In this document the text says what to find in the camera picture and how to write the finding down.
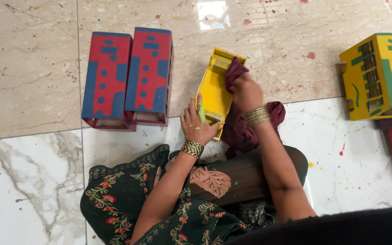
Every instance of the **woman's right hand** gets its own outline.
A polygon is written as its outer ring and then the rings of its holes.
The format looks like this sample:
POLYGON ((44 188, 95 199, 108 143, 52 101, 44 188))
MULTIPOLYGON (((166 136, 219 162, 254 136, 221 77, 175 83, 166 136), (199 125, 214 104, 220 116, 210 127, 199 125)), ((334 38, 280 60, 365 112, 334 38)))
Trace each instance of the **woman's right hand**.
POLYGON ((250 77, 249 73, 243 73, 231 86, 234 93, 234 104, 243 112, 247 113, 264 105, 263 91, 261 87, 250 77))

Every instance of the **beige marble tile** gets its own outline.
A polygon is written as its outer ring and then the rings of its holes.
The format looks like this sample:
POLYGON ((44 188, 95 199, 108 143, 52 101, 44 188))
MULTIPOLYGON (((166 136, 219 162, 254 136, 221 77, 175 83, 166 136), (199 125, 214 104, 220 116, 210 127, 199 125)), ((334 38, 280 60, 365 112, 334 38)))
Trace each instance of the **beige marble tile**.
POLYGON ((392 0, 110 0, 82 1, 78 9, 82 94, 92 31, 172 30, 170 116, 197 92, 214 47, 247 56, 266 101, 288 103, 343 95, 338 55, 375 32, 392 32, 392 0))
POLYGON ((0 1, 0 138, 80 127, 76 1, 0 1))

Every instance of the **black and gold bangle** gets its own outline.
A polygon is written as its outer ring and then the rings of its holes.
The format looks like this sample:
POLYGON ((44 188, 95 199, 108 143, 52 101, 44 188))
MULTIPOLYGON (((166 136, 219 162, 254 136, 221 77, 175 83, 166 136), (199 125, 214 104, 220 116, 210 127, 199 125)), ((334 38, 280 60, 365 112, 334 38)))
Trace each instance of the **black and gold bangle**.
POLYGON ((270 114, 265 106, 253 109, 244 114, 247 125, 253 127, 259 123, 270 120, 270 114))
POLYGON ((188 154, 200 158, 203 153, 203 146, 191 140, 186 140, 181 148, 181 151, 187 152, 188 154))

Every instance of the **marble floor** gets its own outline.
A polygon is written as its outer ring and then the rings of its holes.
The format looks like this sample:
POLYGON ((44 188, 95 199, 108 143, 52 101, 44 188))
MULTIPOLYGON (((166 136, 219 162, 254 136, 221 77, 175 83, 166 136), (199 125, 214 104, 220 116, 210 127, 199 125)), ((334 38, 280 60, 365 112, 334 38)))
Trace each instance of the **marble floor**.
MULTIPOLYGON (((392 0, 0 1, 0 244, 102 244, 79 210, 89 168, 181 147, 176 117, 137 132, 80 119, 91 32, 135 26, 173 32, 170 116, 213 47, 247 56, 266 101, 285 103, 280 136, 308 158, 317 214, 392 207, 391 151, 373 122, 349 121, 338 72, 342 51, 392 32, 392 0)), ((210 142, 203 158, 225 159, 227 147, 210 142)))

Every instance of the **yellow painted box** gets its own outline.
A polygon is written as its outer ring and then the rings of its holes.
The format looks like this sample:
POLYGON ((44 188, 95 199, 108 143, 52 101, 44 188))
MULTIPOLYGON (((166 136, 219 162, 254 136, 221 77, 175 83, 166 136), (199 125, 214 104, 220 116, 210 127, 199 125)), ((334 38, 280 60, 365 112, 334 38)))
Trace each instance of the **yellow painted box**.
MULTIPOLYGON (((225 73, 234 56, 237 56, 241 64, 246 64, 246 58, 215 47, 198 89, 198 94, 202 94, 204 109, 219 115, 219 121, 225 121, 234 98, 225 88, 225 73)), ((207 121, 210 125, 215 123, 209 118, 207 121)), ((223 125, 213 139, 219 140, 222 132, 223 125)))
POLYGON ((392 118, 392 33, 376 33, 340 54, 350 119, 392 118))

